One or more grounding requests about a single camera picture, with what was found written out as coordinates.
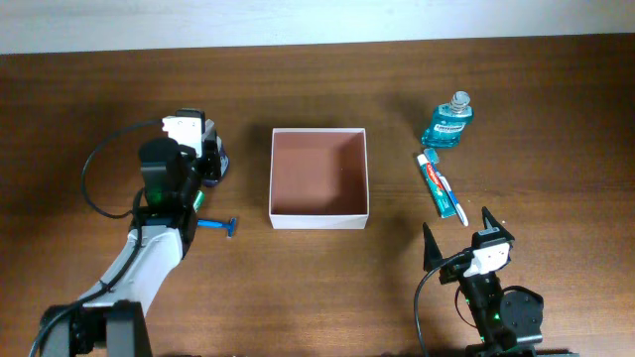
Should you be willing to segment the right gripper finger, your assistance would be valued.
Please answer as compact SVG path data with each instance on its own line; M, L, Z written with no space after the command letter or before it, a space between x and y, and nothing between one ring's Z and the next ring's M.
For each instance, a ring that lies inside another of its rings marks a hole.
M486 206L482 207L481 213L484 224L484 232L506 232L506 229L503 227L503 225L495 219L493 214Z
M424 236L424 270L431 272L438 268L444 261L443 254L437 244L437 241L433 235L427 223L423 224L423 236Z

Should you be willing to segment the clear spray bottle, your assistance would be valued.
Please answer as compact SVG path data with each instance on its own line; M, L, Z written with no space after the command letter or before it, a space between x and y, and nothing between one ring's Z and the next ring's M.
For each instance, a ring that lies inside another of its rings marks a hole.
M229 168L229 157L223 142L217 134L216 126L210 119L206 119L203 133L203 156L207 159L208 168L203 176L202 184L207 187L218 185L224 179Z

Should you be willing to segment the blue disposable razor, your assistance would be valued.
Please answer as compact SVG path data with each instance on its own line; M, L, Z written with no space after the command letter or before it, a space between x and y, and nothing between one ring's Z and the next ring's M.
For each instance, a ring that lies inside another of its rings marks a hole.
M197 225L204 228L224 229L226 236L232 238L236 230L237 219L230 218L227 222L200 219Z

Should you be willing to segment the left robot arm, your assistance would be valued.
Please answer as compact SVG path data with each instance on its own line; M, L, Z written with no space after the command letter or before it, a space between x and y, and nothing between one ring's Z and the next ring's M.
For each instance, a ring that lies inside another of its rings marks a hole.
M77 300L50 306L30 353L76 356L103 348L110 356L149 356L145 322L163 281L184 258L197 227L201 187L224 171L221 146L201 149L160 138L139 150L144 187L133 199L126 243L101 279Z

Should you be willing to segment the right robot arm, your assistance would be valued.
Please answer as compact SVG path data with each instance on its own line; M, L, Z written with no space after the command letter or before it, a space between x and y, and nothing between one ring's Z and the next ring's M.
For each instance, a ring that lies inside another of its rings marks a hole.
M464 349L476 357L557 357L572 356L568 350L543 350L541 326L544 298L521 286L503 288L496 273L511 263L514 236L486 208L481 209L484 228L473 233L469 247L445 257L428 224L423 225L424 271L414 294L414 321L418 342L429 354L420 321L420 295L425 283L440 275L443 285L458 283L470 310L480 342Z

